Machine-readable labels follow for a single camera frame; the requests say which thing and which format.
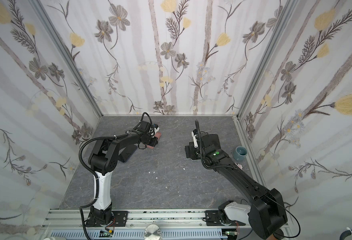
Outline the black phone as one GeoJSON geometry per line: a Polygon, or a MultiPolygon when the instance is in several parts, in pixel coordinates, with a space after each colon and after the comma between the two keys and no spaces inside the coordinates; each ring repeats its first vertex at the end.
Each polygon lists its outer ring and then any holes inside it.
{"type": "Polygon", "coordinates": [[[136,145],[130,145],[125,147],[124,150],[119,154],[118,160],[122,163],[126,163],[137,149],[138,146],[136,145]]]}

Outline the pink phone case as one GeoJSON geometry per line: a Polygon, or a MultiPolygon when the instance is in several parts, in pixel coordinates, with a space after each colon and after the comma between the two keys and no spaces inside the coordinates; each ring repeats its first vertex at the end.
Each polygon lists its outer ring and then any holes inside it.
{"type": "Polygon", "coordinates": [[[159,139],[161,136],[162,134],[160,132],[157,132],[146,144],[146,146],[150,149],[153,149],[159,143],[159,139]]]}

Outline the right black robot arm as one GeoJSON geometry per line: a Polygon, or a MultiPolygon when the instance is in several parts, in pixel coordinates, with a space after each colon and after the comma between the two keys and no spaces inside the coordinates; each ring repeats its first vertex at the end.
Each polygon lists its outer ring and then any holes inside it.
{"type": "Polygon", "coordinates": [[[222,175],[246,198],[244,205],[235,201],[223,203],[214,217],[205,217],[205,222],[224,226],[242,223],[263,240],[271,236],[279,240],[286,238],[281,228],[288,222],[290,212],[284,206],[281,193],[252,179],[221,149],[218,135],[202,132],[199,121],[195,125],[193,141],[185,146],[186,157],[222,175]]]}

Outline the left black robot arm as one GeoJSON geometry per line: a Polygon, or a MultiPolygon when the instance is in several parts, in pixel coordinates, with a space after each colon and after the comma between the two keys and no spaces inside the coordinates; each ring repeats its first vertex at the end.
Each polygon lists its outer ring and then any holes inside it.
{"type": "Polygon", "coordinates": [[[116,222],[112,210],[111,179],[118,162],[127,162],[138,149],[156,146],[158,132],[159,126],[144,112],[138,124],[124,134],[92,138],[81,145],[79,161],[94,177],[94,198],[79,207],[86,239],[91,238],[87,227],[108,227],[116,222]]]}

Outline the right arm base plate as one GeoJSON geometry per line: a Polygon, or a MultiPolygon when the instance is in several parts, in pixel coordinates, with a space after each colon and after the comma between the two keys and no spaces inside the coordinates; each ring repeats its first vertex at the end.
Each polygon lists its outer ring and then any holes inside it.
{"type": "Polygon", "coordinates": [[[229,220],[223,211],[220,210],[206,210],[205,217],[203,221],[209,227],[218,227],[218,226],[245,226],[245,223],[239,221],[229,220]]]}

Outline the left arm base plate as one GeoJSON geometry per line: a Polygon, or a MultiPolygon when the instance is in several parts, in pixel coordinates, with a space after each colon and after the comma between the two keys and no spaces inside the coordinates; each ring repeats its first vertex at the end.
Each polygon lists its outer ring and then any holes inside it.
{"type": "Polygon", "coordinates": [[[128,211],[113,211],[106,220],[98,219],[95,215],[89,214],[85,221],[86,227],[125,227],[128,220],[128,211]]]}

